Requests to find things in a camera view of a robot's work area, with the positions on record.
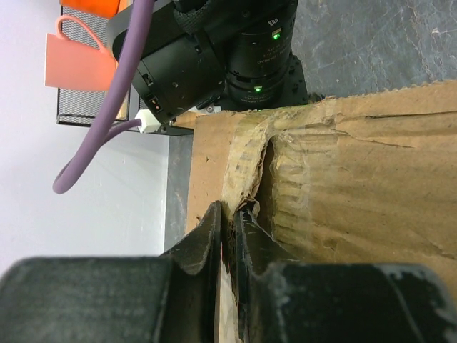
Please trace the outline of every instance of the black plastic part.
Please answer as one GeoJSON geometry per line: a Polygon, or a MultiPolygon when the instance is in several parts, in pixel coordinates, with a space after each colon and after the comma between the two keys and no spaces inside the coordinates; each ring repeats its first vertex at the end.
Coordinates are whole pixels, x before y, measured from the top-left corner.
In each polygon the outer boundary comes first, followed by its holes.
{"type": "Polygon", "coordinates": [[[186,136],[187,134],[193,134],[193,132],[192,129],[164,124],[155,134],[161,134],[163,136],[186,136]]]}
{"type": "Polygon", "coordinates": [[[224,71],[205,37],[199,38],[183,36],[139,65],[133,85],[162,124],[224,90],[224,71]]]}
{"type": "Polygon", "coordinates": [[[429,269],[298,262],[247,208],[236,213],[235,230],[246,342],[457,342],[453,302],[429,269]]]}
{"type": "Polygon", "coordinates": [[[291,54],[297,3],[236,35],[224,47],[227,94],[244,109],[265,109],[281,97],[291,54]]]}
{"type": "MultiPolygon", "coordinates": [[[[106,25],[106,36],[108,45],[111,47],[113,56],[119,60],[122,46],[129,27],[132,6],[109,19],[106,25]]],[[[149,34],[146,38],[142,58],[154,53],[172,41],[183,36],[185,33],[174,19],[173,2],[165,6],[154,5],[153,20],[149,27],[149,34]]]]}
{"type": "Polygon", "coordinates": [[[203,6],[196,6],[196,4],[188,6],[188,8],[191,7],[191,9],[187,11],[176,7],[174,18],[184,32],[187,34],[195,34],[204,28],[204,24],[210,20],[217,7],[223,3],[224,0],[206,0],[203,6]]]}
{"type": "Polygon", "coordinates": [[[206,0],[173,0],[177,11],[187,13],[200,9],[206,0]]]}
{"type": "Polygon", "coordinates": [[[224,10],[205,25],[205,32],[217,49],[253,26],[262,22],[269,25],[278,12],[296,4],[296,0],[225,1],[224,10]]]}
{"type": "Polygon", "coordinates": [[[214,342],[221,205],[161,257],[28,259],[0,283],[2,343],[214,342]]]}

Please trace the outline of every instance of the orange object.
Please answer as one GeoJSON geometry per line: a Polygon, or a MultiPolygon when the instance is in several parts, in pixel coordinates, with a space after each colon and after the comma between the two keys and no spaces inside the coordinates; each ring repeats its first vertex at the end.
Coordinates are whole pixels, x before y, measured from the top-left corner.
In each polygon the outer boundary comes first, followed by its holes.
{"type": "Polygon", "coordinates": [[[96,16],[112,18],[118,12],[119,1],[120,0],[61,0],[60,4],[96,16]]]}
{"type": "Polygon", "coordinates": [[[132,0],[120,0],[119,8],[117,9],[117,13],[122,12],[124,9],[126,9],[127,7],[129,7],[132,4],[133,4],[132,0]]]}
{"type": "Polygon", "coordinates": [[[116,72],[116,60],[111,52],[80,19],[60,16],[56,34],[46,36],[46,86],[77,91],[107,91],[116,72]],[[62,22],[72,20],[81,25],[99,46],[72,41],[62,32],[62,22]]]}

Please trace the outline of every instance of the gray floor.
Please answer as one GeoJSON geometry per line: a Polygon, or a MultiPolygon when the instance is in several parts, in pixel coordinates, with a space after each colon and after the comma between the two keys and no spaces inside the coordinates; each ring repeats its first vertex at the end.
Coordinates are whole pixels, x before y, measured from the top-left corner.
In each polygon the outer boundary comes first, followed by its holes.
{"type": "MultiPolygon", "coordinates": [[[[293,51],[309,91],[349,96],[457,79],[457,1],[299,0],[293,51]]],[[[166,248],[184,234],[191,137],[172,137],[166,248]]]]}

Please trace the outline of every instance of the brown cardboard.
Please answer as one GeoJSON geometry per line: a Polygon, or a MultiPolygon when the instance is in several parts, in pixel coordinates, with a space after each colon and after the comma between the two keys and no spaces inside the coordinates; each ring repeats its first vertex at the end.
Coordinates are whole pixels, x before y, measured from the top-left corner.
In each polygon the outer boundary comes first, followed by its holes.
{"type": "Polygon", "coordinates": [[[197,119],[193,218],[220,199],[230,220],[254,199],[271,141],[261,193],[281,244],[308,262],[425,264],[457,300],[457,81],[229,118],[197,119]],[[203,156],[218,159],[208,169],[203,156]]]}
{"type": "Polygon", "coordinates": [[[211,202],[221,199],[231,140],[236,124],[243,117],[243,114],[224,112],[196,118],[186,233],[200,222],[211,202]]]}
{"type": "Polygon", "coordinates": [[[174,126],[185,129],[195,129],[197,118],[204,115],[205,114],[200,112],[184,112],[175,119],[174,126]]]}

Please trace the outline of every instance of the black camera body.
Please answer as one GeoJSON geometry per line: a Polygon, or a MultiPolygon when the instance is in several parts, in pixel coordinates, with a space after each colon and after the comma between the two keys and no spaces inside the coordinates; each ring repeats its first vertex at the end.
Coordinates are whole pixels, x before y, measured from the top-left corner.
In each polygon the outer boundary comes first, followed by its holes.
{"type": "MultiPolygon", "coordinates": [[[[156,3],[132,82],[168,124],[192,107],[243,111],[308,103],[291,52],[297,0],[175,0],[156,3]]],[[[119,59],[131,7],[108,22],[119,59]]]]}

